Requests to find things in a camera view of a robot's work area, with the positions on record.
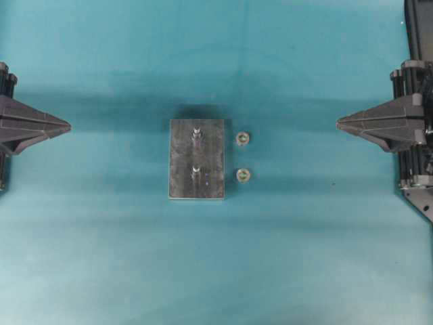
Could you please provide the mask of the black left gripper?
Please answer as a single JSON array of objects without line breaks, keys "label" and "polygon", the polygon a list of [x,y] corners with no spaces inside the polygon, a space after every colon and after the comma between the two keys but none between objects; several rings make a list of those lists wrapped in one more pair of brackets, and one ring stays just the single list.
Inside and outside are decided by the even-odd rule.
[{"label": "black left gripper", "polygon": [[1,191],[6,187],[8,155],[18,155],[30,146],[72,129],[66,121],[12,99],[17,82],[17,76],[9,72],[5,62],[1,62],[1,128],[4,128],[1,129]]}]

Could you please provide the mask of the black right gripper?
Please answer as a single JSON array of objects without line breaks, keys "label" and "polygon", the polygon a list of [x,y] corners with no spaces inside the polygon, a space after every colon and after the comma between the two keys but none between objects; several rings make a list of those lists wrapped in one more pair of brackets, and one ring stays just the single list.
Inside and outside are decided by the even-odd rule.
[{"label": "black right gripper", "polygon": [[[337,129],[374,143],[385,152],[399,152],[401,188],[431,188],[432,63],[406,60],[399,70],[391,73],[390,80],[396,99],[338,119]],[[425,144],[424,139],[408,139],[366,131],[405,127],[409,121],[423,119]]]}]

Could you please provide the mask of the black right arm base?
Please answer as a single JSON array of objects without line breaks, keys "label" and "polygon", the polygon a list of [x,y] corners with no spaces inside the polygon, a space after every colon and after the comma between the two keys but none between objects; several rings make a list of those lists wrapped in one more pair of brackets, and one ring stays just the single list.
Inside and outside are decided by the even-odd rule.
[{"label": "black right arm base", "polygon": [[[405,25],[411,60],[432,63],[432,2],[406,1]],[[432,220],[432,187],[401,188],[405,199]]]}]

